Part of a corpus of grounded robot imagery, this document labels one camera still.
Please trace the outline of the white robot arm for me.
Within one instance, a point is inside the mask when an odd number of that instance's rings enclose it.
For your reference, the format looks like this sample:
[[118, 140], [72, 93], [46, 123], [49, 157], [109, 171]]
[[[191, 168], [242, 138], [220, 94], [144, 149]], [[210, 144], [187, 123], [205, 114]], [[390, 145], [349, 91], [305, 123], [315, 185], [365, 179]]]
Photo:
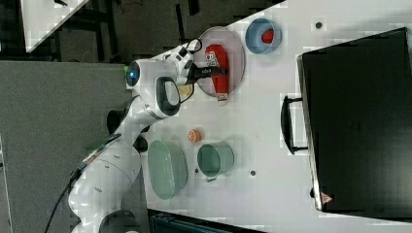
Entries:
[[222, 45], [205, 48], [206, 65], [194, 63], [194, 51], [174, 48], [161, 59], [138, 59], [127, 67], [126, 83], [137, 95], [113, 133], [73, 171], [66, 186], [68, 205], [80, 222], [71, 233], [138, 233], [138, 224], [121, 200], [136, 180], [141, 157], [133, 147], [151, 125], [176, 115], [184, 103], [183, 85], [210, 78], [218, 99], [227, 100], [227, 51]]

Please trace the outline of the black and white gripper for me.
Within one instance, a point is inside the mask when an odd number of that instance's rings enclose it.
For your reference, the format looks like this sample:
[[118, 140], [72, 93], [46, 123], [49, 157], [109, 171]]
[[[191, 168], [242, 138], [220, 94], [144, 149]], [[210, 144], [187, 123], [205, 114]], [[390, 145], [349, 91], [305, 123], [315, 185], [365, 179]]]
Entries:
[[176, 85], [192, 84], [194, 78], [212, 78], [227, 73], [222, 67], [196, 67], [193, 54], [184, 46], [177, 46], [163, 56], [164, 60], [172, 61], [176, 68]]

